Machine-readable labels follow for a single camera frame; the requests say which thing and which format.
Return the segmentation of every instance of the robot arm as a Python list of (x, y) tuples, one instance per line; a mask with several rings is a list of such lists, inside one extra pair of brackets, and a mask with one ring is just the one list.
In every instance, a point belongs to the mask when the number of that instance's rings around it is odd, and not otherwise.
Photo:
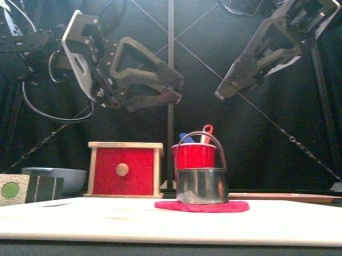
[[(23, 82), (26, 103), (40, 115), (63, 122), (79, 122), (86, 119), (50, 116), (31, 104), (24, 84), (38, 84), (38, 80), (46, 79), (46, 73), (51, 80), (59, 83), (63, 81), (59, 79), (62, 76), (74, 78), (68, 74), (72, 71), (90, 99), (91, 114), (94, 103), (103, 107), (126, 107), (129, 111), (135, 111), (181, 101), (182, 96), (175, 90), (182, 88), (182, 75), (134, 39), (123, 38), (119, 42), (109, 40), (98, 16), (75, 11), (66, 31), (64, 26), (58, 27), (59, 34), (63, 32), (62, 36), (36, 29), (24, 35), (15, 28), (18, 26), (11, 18), (10, 6), (0, 0), (0, 70), (11, 80)], [(149, 71), (137, 68), (121, 69), (126, 55), (138, 57)]]
[(338, 10), (336, 0), (288, 0), (264, 20), (218, 86), (217, 97), (222, 100), (233, 97), (292, 65), (310, 49)]
[[(171, 88), (182, 88), (183, 77), (134, 39), (105, 40), (98, 17), (76, 11), (62, 43), (81, 87), (102, 106), (135, 111), (179, 102), (182, 96)], [(119, 70), (126, 54), (142, 59), (153, 71)], [(153, 95), (135, 95), (139, 86), (149, 87)]]

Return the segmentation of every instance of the blue pen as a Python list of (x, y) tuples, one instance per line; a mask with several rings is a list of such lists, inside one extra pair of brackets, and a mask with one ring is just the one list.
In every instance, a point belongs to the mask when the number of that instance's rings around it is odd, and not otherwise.
[[(187, 133), (182, 132), (179, 134), (179, 138), (183, 139), (186, 137)], [(193, 140), (191, 137), (187, 137), (185, 140), (183, 140), (183, 143), (195, 143), (195, 141)]]

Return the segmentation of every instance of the red box panel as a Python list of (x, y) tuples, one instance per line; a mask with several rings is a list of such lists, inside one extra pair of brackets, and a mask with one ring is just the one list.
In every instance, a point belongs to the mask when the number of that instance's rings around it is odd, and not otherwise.
[[(117, 166), (125, 163), (130, 171), (117, 174)], [(94, 177), (94, 194), (154, 194), (154, 149), (98, 148)]]

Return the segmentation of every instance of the metal pole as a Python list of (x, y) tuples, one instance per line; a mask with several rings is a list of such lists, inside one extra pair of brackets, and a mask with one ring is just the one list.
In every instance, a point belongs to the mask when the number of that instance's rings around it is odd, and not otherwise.
[[(175, 61), (175, 3), (174, 0), (169, 0), (169, 65), (174, 68)], [(171, 146), (174, 144), (174, 105), (169, 105), (167, 112), (167, 148), (166, 148), (166, 159), (167, 159), (167, 190), (173, 190), (174, 187), (174, 160)]]

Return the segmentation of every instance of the green object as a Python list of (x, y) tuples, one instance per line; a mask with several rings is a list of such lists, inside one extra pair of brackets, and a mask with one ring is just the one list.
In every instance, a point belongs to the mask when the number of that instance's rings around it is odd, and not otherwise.
[(18, 196), (20, 186), (16, 182), (8, 182), (2, 189), (2, 196), (7, 199), (12, 199)]

